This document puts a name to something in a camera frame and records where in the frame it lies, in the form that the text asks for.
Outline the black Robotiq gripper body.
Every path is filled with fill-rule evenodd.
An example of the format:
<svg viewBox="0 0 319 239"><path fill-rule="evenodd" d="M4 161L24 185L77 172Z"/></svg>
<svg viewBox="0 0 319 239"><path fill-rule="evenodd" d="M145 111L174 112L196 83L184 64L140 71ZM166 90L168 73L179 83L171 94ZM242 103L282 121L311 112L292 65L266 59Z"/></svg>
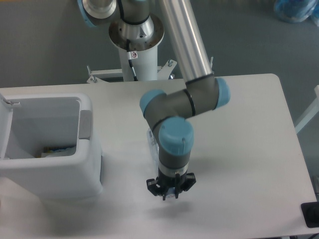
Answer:
<svg viewBox="0 0 319 239"><path fill-rule="evenodd" d="M174 177L167 177L164 174L159 174L159 176L157 177L159 182L158 183L162 183L165 186L167 186L167 196L175 196L175 186L174 186L174 180L175 180L175 176Z"/></svg>

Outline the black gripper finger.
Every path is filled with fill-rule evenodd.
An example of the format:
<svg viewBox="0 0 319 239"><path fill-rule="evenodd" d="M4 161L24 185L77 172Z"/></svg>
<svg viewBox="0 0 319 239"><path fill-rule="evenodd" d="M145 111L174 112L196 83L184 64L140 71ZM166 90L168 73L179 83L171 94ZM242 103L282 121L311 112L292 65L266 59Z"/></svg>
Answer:
<svg viewBox="0 0 319 239"><path fill-rule="evenodd" d="M176 174L174 180L175 198L178 199L180 193L187 192L195 183L196 177L194 173Z"/></svg>
<svg viewBox="0 0 319 239"><path fill-rule="evenodd" d="M161 196L162 200L166 200L167 194L167 186L162 183L158 183L158 178L156 179L148 179L146 181L147 189L154 195L154 196Z"/></svg>

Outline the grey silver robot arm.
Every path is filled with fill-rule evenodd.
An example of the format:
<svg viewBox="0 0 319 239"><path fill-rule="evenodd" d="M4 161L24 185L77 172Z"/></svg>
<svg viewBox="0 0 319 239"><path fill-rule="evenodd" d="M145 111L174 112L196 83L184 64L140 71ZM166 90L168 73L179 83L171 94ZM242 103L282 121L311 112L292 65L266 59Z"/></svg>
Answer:
<svg viewBox="0 0 319 239"><path fill-rule="evenodd" d="M198 25L187 0L161 0L163 19L150 11L147 0L80 0L78 7L88 26L108 23L109 37L118 48L125 81L158 78L157 47L170 34L185 88L172 94L150 90L140 108L158 145L158 176L147 189L163 199L178 197L196 182L188 172L194 143L188 119L226 105L227 83L214 76Z"/></svg>

